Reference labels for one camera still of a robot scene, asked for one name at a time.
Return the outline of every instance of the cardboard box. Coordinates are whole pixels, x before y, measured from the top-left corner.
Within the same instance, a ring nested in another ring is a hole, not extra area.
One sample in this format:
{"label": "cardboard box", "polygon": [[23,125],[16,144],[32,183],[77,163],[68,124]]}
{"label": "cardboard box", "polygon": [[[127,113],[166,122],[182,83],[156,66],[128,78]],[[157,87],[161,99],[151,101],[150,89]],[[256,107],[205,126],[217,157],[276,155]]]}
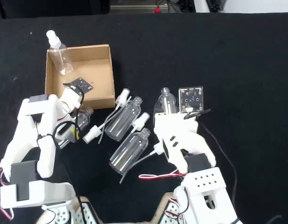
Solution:
{"label": "cardboard box", "polygon": [[70,83],[81,77],[93,87],[85,94],[82,108],[114,107],[115,90],[109,45],[72,47],[68,48],[68,53],[73,62],[74,72],[61,76],[47,52],[45,94],[56,94],[60,97],[65,88],[63,83]]}

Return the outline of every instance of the black cloth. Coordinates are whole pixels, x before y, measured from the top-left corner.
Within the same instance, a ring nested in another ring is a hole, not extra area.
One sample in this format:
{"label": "black cloth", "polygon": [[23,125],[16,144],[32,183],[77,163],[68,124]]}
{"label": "black cloth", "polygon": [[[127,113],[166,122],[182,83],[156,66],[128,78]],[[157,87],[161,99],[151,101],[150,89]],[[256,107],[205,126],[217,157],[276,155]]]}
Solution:
{"label": "black cloth", "polygon": [[[152,115],[162,87],[203,86],[202,121],[216,135],[238,172],[236,209],[244,224],[283,215],[288,223],[288,14],[143,14],[37,18],[0,21],[0,159],[12,139],[24,98],[43,94],[45,32],[54,29],[67,46],[108,43],[116,95],[123,87],[143,99]],[[97,110],[100,125],[110,109]],[[152,119],[147,127],[153,131]],[[214,152],[227,190],[230,165],[212,138],[199,128]],[[146,153],[152,151],[152,133]],[[105,222],[151,220],[162,195],[179,178],[141,181],[142,173],[164,174],[174,166],[154,156],[120,175],[108,165],[119,143],[104,136],[70,144],[62,151],[77,191],[87,196]],[[56,159],[52,179],[66,181]],[[32,223],[39,208],[15,209],[12,223]]]}

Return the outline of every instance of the black circuit board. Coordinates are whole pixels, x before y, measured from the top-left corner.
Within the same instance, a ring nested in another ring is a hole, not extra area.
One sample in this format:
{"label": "black circuit board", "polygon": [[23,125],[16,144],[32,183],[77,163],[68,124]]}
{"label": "black circuit board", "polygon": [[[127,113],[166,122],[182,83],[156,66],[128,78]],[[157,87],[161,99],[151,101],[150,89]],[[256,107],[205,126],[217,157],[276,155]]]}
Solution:
{"label": "black circuit board", "polygon": [[179,88],[179,109],[181,113],[203,111],[203,87]]}
{"label": "black circuit board", "polygon": [[[86,82],[83,78],[77,78],[76,80],[73,80],[71,82],[73,85],[77,85],[81,90],[86,94],[87,92],[91,91],[93,89],[93,86],[91,86],[88,82]],[[73,90],[77,94],[80,94],[78,89]]]}

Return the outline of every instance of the bottle cap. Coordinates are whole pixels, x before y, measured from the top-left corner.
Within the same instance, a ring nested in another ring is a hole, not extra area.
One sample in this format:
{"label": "bottle cap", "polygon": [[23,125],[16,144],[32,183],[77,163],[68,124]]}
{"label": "bottle cap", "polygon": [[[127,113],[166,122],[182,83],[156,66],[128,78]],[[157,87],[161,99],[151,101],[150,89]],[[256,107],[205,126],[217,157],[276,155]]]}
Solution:
{"label": "bottle cap", "polygon": [[56,33],[53,30],[49,30],[46,32],[46,36],[49,39],[50,46],[54,49],[59,49],[62,43]]}
{"label": "bottle cap", "polygon": [[144,127],[146,121],[150,118],[150,115],[146,112],[144,112],[138,119],[136,119],[133,122],[133,127],[137,130],[140,131]]}
{"label": "bottle cap", "polygon": [[117,105],[123,105],[127,101],[127,97],[129,95],[129,89],[124,88],[121,94],[116,99]]}

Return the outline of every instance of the clear plastic bottle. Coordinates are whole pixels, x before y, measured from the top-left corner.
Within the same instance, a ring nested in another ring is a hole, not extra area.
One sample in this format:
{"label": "clear plastic bottle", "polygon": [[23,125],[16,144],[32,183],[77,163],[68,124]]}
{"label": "clear plastic bottle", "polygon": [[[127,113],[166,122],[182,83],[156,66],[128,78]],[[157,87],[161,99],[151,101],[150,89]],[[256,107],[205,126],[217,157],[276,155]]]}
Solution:
{"label": "clear plastic bottle", "polygon": [[[80,127],[81,131],[84,130],[90,123],[91,115],[94,113],[92,108],[88,108],[85,111],[79,111],[77,115],[77,125]],[[69,132],[69,136],[66,139],[59,142],[59,147],[62,149],[69,142],[75,142],[74,133]]]}
{"label": "clear plastic bottle", "polygon": [[159,96],[158,100],[160,101],[165,113],[177,113],[176,98],[172,93],[170,93],[169,88],[162,88],[162,94]]}
{"label": "clear plastic bottle", "polygon": [[148,146],[150,131],[143,128],[141,132],[133,133],[110,158],[110,166],[119,174],[125,175]]}
{"label": "clear plastic bottle", "polygon": [[57,37],[53,30],[47,31],[46,36],[50,44],[49,55],[56,70],[63,76],[72,74],[72,60],[70,59],[65,44],[61,43],[59,37]]}
{"label": "clear plastic bottle", "polygon": [[132,123],[140,114],[142,99],[135,97],[122,109],[121,112],[105,128],[105,133],[116,141],[121,141]]}

